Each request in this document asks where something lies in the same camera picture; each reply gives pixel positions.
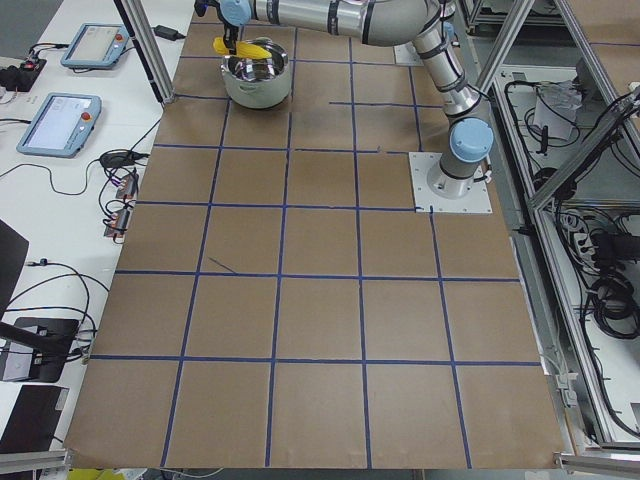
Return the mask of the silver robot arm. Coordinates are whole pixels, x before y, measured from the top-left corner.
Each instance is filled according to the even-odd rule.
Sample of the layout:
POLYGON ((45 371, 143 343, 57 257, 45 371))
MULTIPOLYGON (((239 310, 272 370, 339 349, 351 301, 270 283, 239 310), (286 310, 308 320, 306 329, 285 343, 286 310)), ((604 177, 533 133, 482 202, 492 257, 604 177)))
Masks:
POLYGON ((444 28, 449 1, 197 1, 200 16, 213 7, 224 25, 222 53, 238 54, 238 30, 250 21, 348 36, 372 47, 410 43, 442 96, 449 121, 448 147, 427 174, 430 190, 458 200, 469 193, 494 133, 480 90, 468 82, 444 28))

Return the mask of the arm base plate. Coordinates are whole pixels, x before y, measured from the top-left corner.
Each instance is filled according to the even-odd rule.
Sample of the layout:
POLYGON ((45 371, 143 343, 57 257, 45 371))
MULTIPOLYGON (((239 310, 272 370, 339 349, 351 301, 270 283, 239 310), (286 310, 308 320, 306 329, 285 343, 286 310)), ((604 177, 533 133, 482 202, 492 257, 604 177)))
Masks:
POLYGON ((422 66, 422 59, 412 43, 393 47, 394 61, 399 66, 422 66))
POLYGON ((439 152, 408 154, 414 209, 418 213, 489 215, 493 213, 481 167, 467 179, 453 179, 441 169, 439 152))

